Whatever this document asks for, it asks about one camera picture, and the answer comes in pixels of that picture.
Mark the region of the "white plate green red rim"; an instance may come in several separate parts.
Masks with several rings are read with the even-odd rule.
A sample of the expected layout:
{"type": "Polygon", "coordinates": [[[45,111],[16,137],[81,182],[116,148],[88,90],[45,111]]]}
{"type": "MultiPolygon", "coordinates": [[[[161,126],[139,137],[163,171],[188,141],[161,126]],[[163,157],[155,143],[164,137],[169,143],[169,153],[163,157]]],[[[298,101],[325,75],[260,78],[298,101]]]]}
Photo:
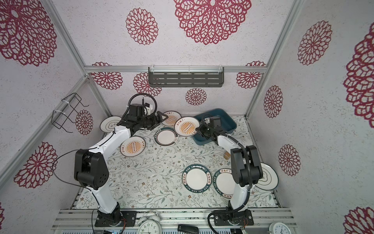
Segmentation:
{"type": "Polygon", "coordinates": [[[172,146],[178,140],[178,134],[172,128],[161,128],[159,129],[155,135],[154,140],[160,146],[172,146]]]}

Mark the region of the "large orange sunburst plate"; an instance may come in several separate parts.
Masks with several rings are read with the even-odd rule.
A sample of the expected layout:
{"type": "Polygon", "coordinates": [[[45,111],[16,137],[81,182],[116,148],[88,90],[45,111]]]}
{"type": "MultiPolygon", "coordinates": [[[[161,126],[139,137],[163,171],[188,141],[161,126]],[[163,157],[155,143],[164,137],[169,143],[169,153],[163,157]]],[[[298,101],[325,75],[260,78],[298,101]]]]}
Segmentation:
{"type": "Polygon", "coordinates": [[[174,125],[174,129],[179,136],[191,137],[197,134],[200,122],[194,117],[182,117],[174,125]]]}

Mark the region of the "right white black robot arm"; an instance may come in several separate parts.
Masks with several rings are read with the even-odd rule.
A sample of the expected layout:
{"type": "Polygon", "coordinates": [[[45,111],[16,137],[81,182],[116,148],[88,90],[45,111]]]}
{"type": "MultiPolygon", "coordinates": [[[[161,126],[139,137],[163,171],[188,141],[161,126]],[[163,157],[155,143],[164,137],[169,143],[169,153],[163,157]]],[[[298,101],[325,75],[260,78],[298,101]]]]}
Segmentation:
{"type": "Polygon", "coordinates": [[[196,131],[230,152],[231,174],[236,185],[226,213],[240,212],[248,203],[252,187],[263,177],[258,149],[254,145],[244,146],[224,131],[219,116],[209,117],[209,123],[202,119],[196,131]]]}

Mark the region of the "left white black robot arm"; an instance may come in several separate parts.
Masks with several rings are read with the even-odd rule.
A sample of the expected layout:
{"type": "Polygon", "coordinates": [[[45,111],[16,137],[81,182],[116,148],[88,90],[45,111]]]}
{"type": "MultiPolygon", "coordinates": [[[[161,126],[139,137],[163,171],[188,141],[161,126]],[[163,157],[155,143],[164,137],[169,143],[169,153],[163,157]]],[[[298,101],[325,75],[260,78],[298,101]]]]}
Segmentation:
{"type": "Polygon", "coordinates": [[[76,152],[74,179],[92,192],[103,214],[114,213],[119,207],[107,183],[110,173],[106,160],[138,130],[152,130],[168,119],[167,115],[157,111],[157,105],[151,105],[150,111],[146,108],[147,104],[129,105],[111,134],[90,149],[76,152]]]}

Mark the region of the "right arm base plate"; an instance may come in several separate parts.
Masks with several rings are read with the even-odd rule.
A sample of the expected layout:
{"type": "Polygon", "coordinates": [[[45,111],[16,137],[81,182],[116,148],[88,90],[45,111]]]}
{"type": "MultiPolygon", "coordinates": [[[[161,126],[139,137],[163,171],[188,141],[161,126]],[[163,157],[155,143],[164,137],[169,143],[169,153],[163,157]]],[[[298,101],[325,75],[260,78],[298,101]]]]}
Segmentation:
{"type": "Polygon", "coordinates": [[[215,226],[252,226],[254,220],[249,209],[235,213],[214,214],[215,226]]]}

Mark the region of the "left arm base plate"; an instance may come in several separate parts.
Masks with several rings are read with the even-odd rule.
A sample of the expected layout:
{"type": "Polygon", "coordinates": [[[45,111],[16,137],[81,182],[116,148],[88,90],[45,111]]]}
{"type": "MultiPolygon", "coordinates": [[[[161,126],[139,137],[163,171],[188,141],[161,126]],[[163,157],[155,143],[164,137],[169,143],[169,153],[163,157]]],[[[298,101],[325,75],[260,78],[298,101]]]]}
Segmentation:
{"type": "Polygon", "coordinates": [[[95,227],[133,227],[136,222],[137,211],[120,211],[119,213],[105,214],[98,212],[95,227]]]}

